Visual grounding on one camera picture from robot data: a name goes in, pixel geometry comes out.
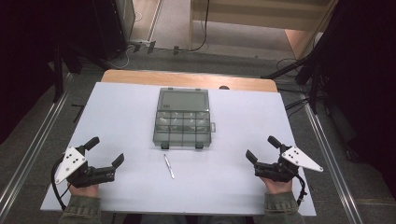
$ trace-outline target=person's arm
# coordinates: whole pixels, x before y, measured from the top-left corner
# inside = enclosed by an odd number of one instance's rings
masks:
[[[76,189],[72,185],[70,193],[72,196],[59,224],[101,224],[98,186]]]
[[[262,223],[304,223],[303,217],[298,213],[299,206],[291,191],[292,181],[283,183],[262,177],[261,179],[268,189],[268,192],[265,194],[265,214]]]

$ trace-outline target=gray transparent box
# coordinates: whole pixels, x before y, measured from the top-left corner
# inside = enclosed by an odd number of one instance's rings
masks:
[[[161,88],[153,142],[169,147],[209,147],[211,143],[207,90]]]

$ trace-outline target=sleeve cuff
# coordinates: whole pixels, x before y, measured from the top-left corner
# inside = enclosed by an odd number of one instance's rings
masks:
[[[298,211],[298,204],[292,192],[280,194],[265,194],[265,213],[295,213]]]
[[[100,198],[72,195],[64,211],[75,215],[97,216],[100,215],[100,202]]]

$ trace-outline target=person's right hand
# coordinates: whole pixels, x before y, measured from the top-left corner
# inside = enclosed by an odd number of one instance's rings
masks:
[[[99,197],[99,185],[91,185],[87,188],[75,188],[73,185],[70,185],[70,193],[72,195],[84,196],[90,198],[98,198]]]
[[[286,193],[291,192],[292,180],[288,183],[285,182],[275,182],[272,179],[267,179],[260,177],[260,179],[265,183],[270,194]]]

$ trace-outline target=sleeve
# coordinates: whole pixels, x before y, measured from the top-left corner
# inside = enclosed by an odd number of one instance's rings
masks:
[[[303,217],[298,213],[298,204],[292,192],[280,194],[265,194],[264,217],[262,224],[279,223],[305,223]]]
[[[72,195],[59,224],[101,224],[100,198]]]

